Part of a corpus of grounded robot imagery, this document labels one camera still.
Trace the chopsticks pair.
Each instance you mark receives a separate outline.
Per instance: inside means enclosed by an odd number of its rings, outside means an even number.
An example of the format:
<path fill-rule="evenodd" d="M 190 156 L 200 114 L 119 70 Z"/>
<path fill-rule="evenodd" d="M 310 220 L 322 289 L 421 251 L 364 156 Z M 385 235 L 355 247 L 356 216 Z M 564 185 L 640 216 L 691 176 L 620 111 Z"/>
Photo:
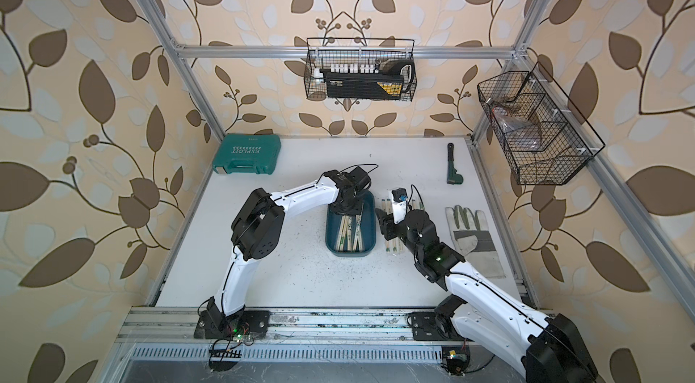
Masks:
<path fill-rule="evenodd" d="M 403 253 L 404 251 L 405 251 L 404 244 L 400 239 L 398 239 L 396 241 L 396 252 L 398 252 L 398 254 L 400 254 L 400 253 Z"/>
<path fill-rule="evenodd" d="M 384 209 L 385 213 L 387 216 L 392 214 L 392 202 L 388 198 L 383 198 L 381 200 L 382 202 L 382 209 Z M 391 240 L 385 240 L 385 247 L 386 247 L 386 252 L 387 254 L 390 254 L 391 256 L 395 253 L 396 251 L 396 240 L 391 239 Z"/>

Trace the teal plastic storage box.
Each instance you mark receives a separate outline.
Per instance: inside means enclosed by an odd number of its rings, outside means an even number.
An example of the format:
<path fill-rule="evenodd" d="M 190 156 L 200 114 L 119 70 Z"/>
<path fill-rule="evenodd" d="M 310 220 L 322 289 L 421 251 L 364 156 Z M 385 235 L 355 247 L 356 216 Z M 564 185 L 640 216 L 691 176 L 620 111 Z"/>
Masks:
<path fill-rule="evenodd" d="M 338 257 L 367 256 L 376 245 L 375 199 L 370 191 L 362 198 L 362 209 L 354 215 L 327 213 L 325 245 Z"/>

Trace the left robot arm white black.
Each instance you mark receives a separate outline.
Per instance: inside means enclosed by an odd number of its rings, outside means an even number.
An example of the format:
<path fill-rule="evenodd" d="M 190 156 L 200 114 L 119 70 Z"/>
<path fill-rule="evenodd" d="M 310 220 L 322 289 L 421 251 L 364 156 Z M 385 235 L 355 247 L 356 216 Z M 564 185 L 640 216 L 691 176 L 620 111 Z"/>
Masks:
<path fill-rule="evenodd" d="M 262 259 L 277 247 L 285 220 L 327 206 L 337 215 L 357 215 L 371 187 L 360 165 L 326 171 L 294 189 L 269 193 L 255 189 L 232 222 L 232 254 L 218 292 L 206 301 L 206 317 L 224 336 L 233 333 L 232 317 L 244 312 L 245 299 Z"/>

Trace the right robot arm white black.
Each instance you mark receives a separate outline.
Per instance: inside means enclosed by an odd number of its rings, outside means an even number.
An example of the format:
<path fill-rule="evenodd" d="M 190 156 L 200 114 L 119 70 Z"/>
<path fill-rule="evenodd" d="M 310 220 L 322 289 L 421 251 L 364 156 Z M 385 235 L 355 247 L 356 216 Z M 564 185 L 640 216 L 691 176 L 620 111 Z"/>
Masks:
<path fill-rule="evenodd" d="M 445 319 L 463 338 L 476 341 L 528 382 L 594 382 L 599 373 L 579 329 L 568 317 L 528 307 L 483 276 L 464 256 L 443 243 L 422 209 L 396 219 L 376 211 L 381 233 L 397 239 L 414 256 L 429 282 L 457 304 Z"/>

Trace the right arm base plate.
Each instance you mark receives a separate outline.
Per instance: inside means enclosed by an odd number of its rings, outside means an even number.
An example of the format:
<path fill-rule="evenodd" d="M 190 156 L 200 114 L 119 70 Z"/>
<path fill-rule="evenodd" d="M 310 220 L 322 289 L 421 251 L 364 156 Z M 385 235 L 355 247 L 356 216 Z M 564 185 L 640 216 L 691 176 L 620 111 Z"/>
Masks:
<path fill-rule="evenodd" d="M 415 341 L 464 341 L 451 320 L 437 312 L 410 312 L 407 324 Z"/>

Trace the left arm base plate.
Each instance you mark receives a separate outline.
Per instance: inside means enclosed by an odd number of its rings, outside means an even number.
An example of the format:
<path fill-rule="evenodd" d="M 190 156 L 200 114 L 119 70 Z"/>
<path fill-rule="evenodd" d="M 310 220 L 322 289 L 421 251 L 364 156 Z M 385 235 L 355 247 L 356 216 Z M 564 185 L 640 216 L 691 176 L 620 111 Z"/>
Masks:
<path fill-rule="evenodd" d="M 201 311 L 194 338 L 199 340 L 263 339 L 270 327 L 269 311 L 240 311 L 224 320 L 217 311 Z"/>

